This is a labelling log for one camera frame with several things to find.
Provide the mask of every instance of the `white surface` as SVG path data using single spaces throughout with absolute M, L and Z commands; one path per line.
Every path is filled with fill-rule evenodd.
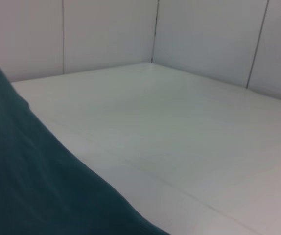
M 167 231 L 281 235 L 281 101 L 154 64 L 14 85 Z
M 157 0 L 65 0 L 65 71 L 150 62 Z
M 63 73 L 61 0 L 0 0 L 0 66 L 11 81 Z
M 161 0 L 154 62 L 245 87 L 266 0 Z
M 281 98 L 281 0 L 270 0 L 250 89 Z

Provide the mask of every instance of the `white wall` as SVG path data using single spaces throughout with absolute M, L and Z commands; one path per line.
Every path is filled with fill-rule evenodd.
M 150 62 L 157 0 L 65 0 L 65 72 Z
M 154 62 L 246 86 L 266 0 L 160 0 Z
M 281 0 L 270 0 L 249 85 L 281 98 Z
M 63 73 L 61 0 L 0 0 L 0 66 L 11 81 Z

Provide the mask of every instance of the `dark green cloth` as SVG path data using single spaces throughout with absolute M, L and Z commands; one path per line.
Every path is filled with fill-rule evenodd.
M 73 156 L 0 70 L 0 235 L 166 235 Z

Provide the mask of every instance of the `panel seam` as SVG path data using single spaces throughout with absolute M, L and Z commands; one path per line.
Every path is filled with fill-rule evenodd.
M 63 74 L 66 74 L 65 70 L 65 40 L 64 40 L 64 0 L 62 0 L 62 68 L 63 68 Z
M 159 5 L 160 0 L 157 0 L 157 13 L 156 13 L 156 23 L 155 23 L 155 32 L 154 32 L 154 44 L 152 46 L 152 53 L 151 53 L 151 62 L 154 61 L 154 53 L 155 53 L 155 44 L 156 44 L 156 34 L 157 34 L 157 23 L 158 23 L 158 13 L 159 13 Z
M 260 44 L 260 40 L 261 40 L 262 30 L 263 30 L 264 22 L 265 22 L 265 19 L 266 19 L 266 16 L 267 16 L 269 2 L 270 2 L 270 0 L 267 0 L 266 8 L 264 10 L 263 19 L 262 19 L 262 22 L 261 22 L 261 27 L 260 27 L 260 32 L 259 32 L 259 36 L 258 36 L 258 41 L 257 41 L 255 53 L 254 53 L 254 58 L 253 58 L 253 62 L 252 62 L 251 68 L 250 68 L 248 80 L 247 80 L 246 89 L 249 88 L 249 83 L 250 83 L 250 80 L 252 78 L 252 74 L 253 74 L 253 70 L 254 70 L 254 66 L 255 66 L 255 61 L 256 61 L 256 57 L 257 57 L 257 53 L 258 53 L 258 48 L 259 48 L 259 44 Z

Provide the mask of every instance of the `white floor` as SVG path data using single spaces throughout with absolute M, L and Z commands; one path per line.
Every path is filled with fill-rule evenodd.
M 166 231 L 281 235 L 281 101 L 154 64 L 14 86 Z

